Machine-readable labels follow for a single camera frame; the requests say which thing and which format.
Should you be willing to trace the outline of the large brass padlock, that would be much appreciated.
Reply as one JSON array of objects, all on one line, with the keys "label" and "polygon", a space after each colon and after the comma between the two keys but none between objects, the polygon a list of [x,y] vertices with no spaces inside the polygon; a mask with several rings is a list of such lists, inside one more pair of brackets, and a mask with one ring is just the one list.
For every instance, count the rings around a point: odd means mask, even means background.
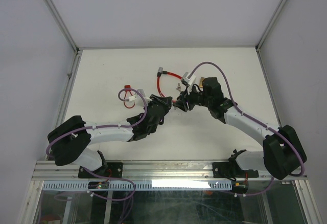
[{"label": "large brass padlock", "polygon": [[203,88],[203,81],[204,81],[205,77],[201,77],[200,81],[199,81],[199,87]]}]

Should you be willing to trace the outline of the red cable lock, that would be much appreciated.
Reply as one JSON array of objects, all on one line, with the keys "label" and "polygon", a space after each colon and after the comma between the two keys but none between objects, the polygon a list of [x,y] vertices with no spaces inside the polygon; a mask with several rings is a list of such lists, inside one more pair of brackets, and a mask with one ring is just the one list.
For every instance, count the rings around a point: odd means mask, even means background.
[{"label": "red cable lock", "polygon": [[159,67],[156,74],[156,89],[160,97],[171,96],[173,101],[177,99],[181,92],[177,91],[177,85],[180,83],[181,91],[183,90],[181,78],[183,74],[172,70],[166,70]]}]

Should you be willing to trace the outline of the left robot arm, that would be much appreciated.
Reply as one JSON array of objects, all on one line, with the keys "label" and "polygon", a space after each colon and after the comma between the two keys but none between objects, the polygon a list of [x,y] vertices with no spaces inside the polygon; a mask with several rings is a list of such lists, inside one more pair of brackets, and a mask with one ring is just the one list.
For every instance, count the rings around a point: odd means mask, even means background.
[{"label": "left robot arm", "polygon": [[172,104],[172,97],[151,95],[143,113],[116,124],[87,123],[80,115],[73,116],[48,134],[47,151],[51,151],[48,156],[54,159],[57,166],[75,164],[96,177],[102,177],[108,168],[103,153],[88,146],[142,140],[155,133],[157,127],[164,123]]}]

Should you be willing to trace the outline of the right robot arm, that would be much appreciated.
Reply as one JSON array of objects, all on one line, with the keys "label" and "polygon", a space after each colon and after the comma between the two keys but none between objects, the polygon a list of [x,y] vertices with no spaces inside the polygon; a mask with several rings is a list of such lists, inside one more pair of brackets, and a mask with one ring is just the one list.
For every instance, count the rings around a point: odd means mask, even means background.
[{"label": "right robot arm", "polygon": [[234,150],[229,157],[227,172],[241,176],[246,171],[268,171],[274,178],[282,180],[287,176],[304,174],[307,156],[293,127],[272,126],[243,112],[235,102],[224,96],[216,77],[205,78],[202,87],[186,76],[181,79],[186,89],[173,104],[184,112],[195,106],[206,107],[214,119],[230,125],[250,136],[261,146],[260,150]]}]

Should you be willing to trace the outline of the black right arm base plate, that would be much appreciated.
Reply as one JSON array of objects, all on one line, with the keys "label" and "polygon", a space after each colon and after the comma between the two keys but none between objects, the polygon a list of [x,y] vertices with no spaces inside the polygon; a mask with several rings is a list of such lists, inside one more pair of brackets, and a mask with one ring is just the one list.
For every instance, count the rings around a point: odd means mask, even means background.
[{"label": "black right arm base plate", "polygon": [[242,170],[236,163],[213,162],[212,170],[214,178],[226,178],[235,181],[236,178],[258,178],[257,170]]}]

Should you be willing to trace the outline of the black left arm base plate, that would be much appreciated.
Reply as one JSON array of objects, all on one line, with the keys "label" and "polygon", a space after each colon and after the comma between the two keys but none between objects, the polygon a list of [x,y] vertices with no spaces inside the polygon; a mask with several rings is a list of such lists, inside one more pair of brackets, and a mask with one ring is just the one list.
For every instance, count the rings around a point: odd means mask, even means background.
[{"label": "black left arm base plate", "polygon": [[[106,162],[107,166],[102,166],[101,168],[93,171],[93,174],[99,175],[100,178],[114,177],[121,178],[123,172],[122,162]],[[93,174],[86,171],[84,168],[79,168],[78,178],[98,178]]]}]

